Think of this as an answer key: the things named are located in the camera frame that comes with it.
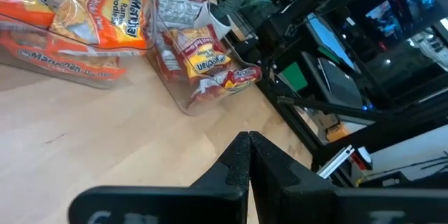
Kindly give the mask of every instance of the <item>wooden countertop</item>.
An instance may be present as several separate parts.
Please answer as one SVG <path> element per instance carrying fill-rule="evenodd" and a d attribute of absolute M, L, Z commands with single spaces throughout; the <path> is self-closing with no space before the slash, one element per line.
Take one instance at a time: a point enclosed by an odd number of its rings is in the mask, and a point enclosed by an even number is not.
<path fill-rule="evenodd" d="M 190 117 L 144 59 L 112 90 L 0 65 L 0 111 L 2 223 L 65 223 L 70 201 L 98 185 L 189 186 L 243 130 L 312 161 L 257 87 Z"/>

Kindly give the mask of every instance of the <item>food package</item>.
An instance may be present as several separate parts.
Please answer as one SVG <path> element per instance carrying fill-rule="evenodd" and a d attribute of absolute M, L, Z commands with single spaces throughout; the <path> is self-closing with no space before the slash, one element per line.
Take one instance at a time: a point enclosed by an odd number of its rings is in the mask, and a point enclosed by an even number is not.
<path fill-rule="evenodd" d="M 205 0 L 157 0 L 160 19 L 168 28 L 193 28 Z"/>
<path fill-rule="evenodd" d="M 157 34 L 155 38 L 158 52 L 155 60 L 160 70 L 160 75 L 165 81 L 184 81 L 187 79 L 185 72 L 182 70 L 176 59 L 172 49 L 165 43 L 161 34 Z"/>
<path fill-rule="evenodd" d="M 118 66 L 118 57 L 91 57 L 88 51 L 84 55 L 68 55 L 58 50 L 57 38 L 47 33 L 3 31 L 0 43 L 11 55 L 49 71 L 92 80 L 116 80 L 126 72 Z"/>
<path fill-rule="evenodd" d="M 228 94 L 234 94 L 255 83 L 261 77 L 261 69 L 251 66 L 243 70 L 218 73 L 212 78 L 203 78 L 192 94 L 188 106 L 197 102 L 210 102 Z"/>
<path fill-rule="evenodd" d="M 192 84 L 202 74 L 214 76 L 230 67 L 231 59 L 224 53 L 211 24 L 200 29 L 172 29 L 164 38 L 172 45 L 177 61 Z"/>
<path fill-rule="evenodd" d="M 65 0 L 50 31 L 109 49 L 111 56 L 125 56 L 119 48 L 139 54 L 147 46 L 145 5 L 146 0 Z"/>
<path fill-rule="evenodd" d="M 48 0 L 0 0 L 0 14 L 15 18 L 31 25 L 49 28 L 54 12 L 48 7 Z M 0 29 L 24 29 L 25 26 L 12 20 L 0 17 Z"/>

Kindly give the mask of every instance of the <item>computer screen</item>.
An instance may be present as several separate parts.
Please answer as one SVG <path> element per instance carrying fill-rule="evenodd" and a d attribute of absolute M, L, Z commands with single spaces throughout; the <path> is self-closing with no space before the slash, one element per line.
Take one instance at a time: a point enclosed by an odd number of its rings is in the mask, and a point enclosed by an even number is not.
<path fill-rule="evenodd" d="M 355 23 L 384 50 L 448 15 L 441 0 L 355 0 L 349 9 Z"/>

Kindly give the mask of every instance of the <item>orange noodle package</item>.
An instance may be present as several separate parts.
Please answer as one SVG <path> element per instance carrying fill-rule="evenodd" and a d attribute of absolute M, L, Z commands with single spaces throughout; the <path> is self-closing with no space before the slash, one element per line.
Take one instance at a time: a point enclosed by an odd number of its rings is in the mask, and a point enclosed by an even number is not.
<path fill-rule="evenodd" d="M 192 94 L 189 106 L 197 102 L 210 102 L 228 94 L 242 91 L 261 77 L 261 69 L 251 66 L 243 70 L 230 70 L 218 73 L 212 78 L 203 78 Z"/>
<path fill-rule="evenodd" d="M 199 29 L 172 29 L 164 34 L 164 38 L 173 45 L 176 58 L 191 84 L 202 74 L 213 76 L 230 67 L 231 59 L 224 53 L 211 24 Z"/>
<path fill-rule="evenodd" d="M 146 4 L 146 0 L 64 0 L 50 31 L 99 49 L 145 50 Z"/>
<path fill-rule="evenodd" d="M 57 38 L 41 32 L 4 31 L 1 44 L 11 55 L 53 72 L 82 76 L 92 80 L 116 80 L 126 73 L 119 67 L 119 57 L 68 55 L 55 48 Z"/>
<path fill-rule="evenodd" d="M 0 14 L 44 29 L 49 28 L 55 13 L 48 7 L 48 0 L 0 0 Z M 0 29 L 20 28 L 17 24 L 0 18 Z"/>

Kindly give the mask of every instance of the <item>red noodle package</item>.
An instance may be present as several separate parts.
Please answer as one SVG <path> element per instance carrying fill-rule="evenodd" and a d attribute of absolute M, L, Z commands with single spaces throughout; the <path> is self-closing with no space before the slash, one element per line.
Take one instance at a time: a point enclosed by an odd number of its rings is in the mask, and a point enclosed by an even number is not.
<path fill-rule="evenodd" d="M 210 102 L 228 94 L 243 90 L 261 77 L 261 69 L 252 66 L 243 70 L 218 73 L 212 78 L 203 78 L 193 93 L 190 105 L 196 102 Z"/>

